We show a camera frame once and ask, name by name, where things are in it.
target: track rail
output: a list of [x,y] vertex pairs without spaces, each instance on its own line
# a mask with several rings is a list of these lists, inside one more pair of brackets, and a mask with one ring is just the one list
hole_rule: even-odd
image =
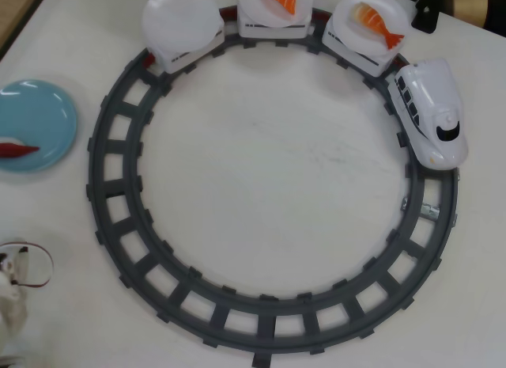
[[[236,7],[221,10],[226,21],[236,21]],[[258,42],[271,42],[276,47],[287,47],[289,44],[305,46],[314,54],[324,53],[334,57],[337,65],[342,68],[353,68],[364,77],[364,83],[370,89],[376,89],[385,100],[385,108],[390,115],[397,118],[402,131],[399,141],[407,140],[402,123],[395,112],[387,90],[385,77],[407,64],[402,56],[398,56],[381,77],[374,78],[364,71],[349,65],[339,55],[322,44],[322,35],[330,14],[317,9],[313,10],[315,30],[311,36],[302,40],[253,40],[244,39],[238,34],[229,34],[225,43],[209,54],[218,57],[229,47],[254,47]],[[202,273],[193,267],[186,266],[178,260],[172,247],[161,240],[154,231],[153,219],[149,210],[144,208],[141,198],[142,178],[138,175],[137,159],[142,155],[140,141],[142,129],[148,126],[153,118],[154,105],[171,91],[172,83],[181,75],[189,74],[198,65],[194,63],[174,74],[163,73],[156,76],[147,70],[150,55],[144,50],[131,61],[104,98],[95,131],[89,140],[89,184],[86,186],[87,196],[92,204],[96,220],[96,237],[111,255],[120,272],[120,279],[127,288],[134,289],[157,312],[157,316],[165,322],[173,322],[181,328],[202,338],[205,344],[232,347],[255,353],[253,366],[263,368],[270,366],[272,354],[294,352],[310,352],[318,354],[324,349],[356,337],[365,338],[374,332],[374,328],[400,309],[407,309],[413,302],[413,296],[435,271],[440,256],[448,239],[455,220],[457,202],[458,171],[434,173],[423,169],[417,162],[408,142],[400,142],[408,149],[410,163],[406,166],[406,178],[410,179],[410,193],[404,203],[404,215],[401,222],[392,230],[386,240],[385,249],[379,256],[372,258],[364,265],[363,271],[350,280],[343,279],[335,283],[329,290],[322,293],[302,293],[295,298],[278,299],[268,295],[258,298],[248,297],[226,286],[216,286],[205,280]],[[132,85],[140,79],[149,85],[149,90],[139,105],[123,101]],[[108,138],[111,125],[116,116],[131,119],[125,140]],[[123,177],[118,180],[104,180],[104,159],[107,154],[123,155]],[[421,247],[410,240],[413,230],[421,217],[425,179],[440,180],[442,194],[440,213],[435,220],[435,227],[428,244]],[[130,217],[114,223],[108,211],[107,199],[124,195]],[[121,237],[137,231],[145,243],[148,254],[137,263],[130,260],[123,249]],[[407,253],[416,259],[416,266],[402,282],[397,282],[388,269],[401,253]],[[162,266],[179,284],[168,296],[164,296],[145,279],[145,276],[156,266]],[[357,295],[378,283],[387,293],[387,300],[367,313],[361,308]],[[215,309],[210,321],[200,318],[181,309],[181,305],[190,292],[214,302]],[[334,305],[342,304],[349,322],[321,331],[316,312]],[[228,313],[231,309],[258,315],[256,335],[246,335],[225,329]],[[274,335],[276,317],[298,315],[304,322],[304,334],[299,336]]]

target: train car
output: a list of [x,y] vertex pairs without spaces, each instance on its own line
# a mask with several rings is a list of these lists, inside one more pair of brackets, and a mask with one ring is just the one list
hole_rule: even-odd
[[463,104],[444,59],[404,66],[388,90],[423,166],[450,170],[466,160]]

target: red food piece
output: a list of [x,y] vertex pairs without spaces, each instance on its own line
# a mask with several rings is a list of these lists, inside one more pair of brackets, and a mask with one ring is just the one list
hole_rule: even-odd
[[36,152],[39,150],[38,146],[25,146],[17,145],[11,142],[0,143],[0,157],[1,158],[16,158],[23,157],[27,154]]

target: white toy train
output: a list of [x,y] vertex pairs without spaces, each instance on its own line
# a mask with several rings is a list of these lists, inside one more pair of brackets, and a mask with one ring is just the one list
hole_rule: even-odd
[[464,162],[463,104],[444,59],[404,66],[388,90],[423,166],[450,170]]

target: train window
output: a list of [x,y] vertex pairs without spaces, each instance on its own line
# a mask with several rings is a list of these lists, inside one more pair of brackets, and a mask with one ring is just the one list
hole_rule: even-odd
[[404,83],[404,79],[402,77],[398,79],[397,83],[401,90],[404,90],[406,88],[406,83]]
[[410,104],[410,113],[411,113],[411,116],[415,116],[416,114],[418,114],[418,110],[415,107],[414,103]]
[[440,138],[441,141],[453,141],[459,137],[460,134],[460,123],[457,123],[457,127],[451,129],[450,131],[445,131],[443,128],[436,128],[437,137]]

